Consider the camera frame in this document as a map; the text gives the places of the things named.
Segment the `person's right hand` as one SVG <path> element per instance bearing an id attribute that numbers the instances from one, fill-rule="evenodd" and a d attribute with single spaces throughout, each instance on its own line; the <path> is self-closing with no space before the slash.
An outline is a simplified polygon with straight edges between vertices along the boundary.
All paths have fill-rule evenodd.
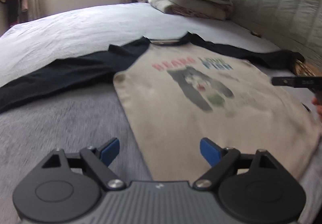
<path id="1" fill-rule="evenodd" d="M 314 97 L 312 99 L 312 104 L 315 106 L 316 113 L 318 114 L 319 119 L 322 122 L 322 105 L 321 105 L 321 103 L 319 103 L 319 100 L 316 97 Z"/>

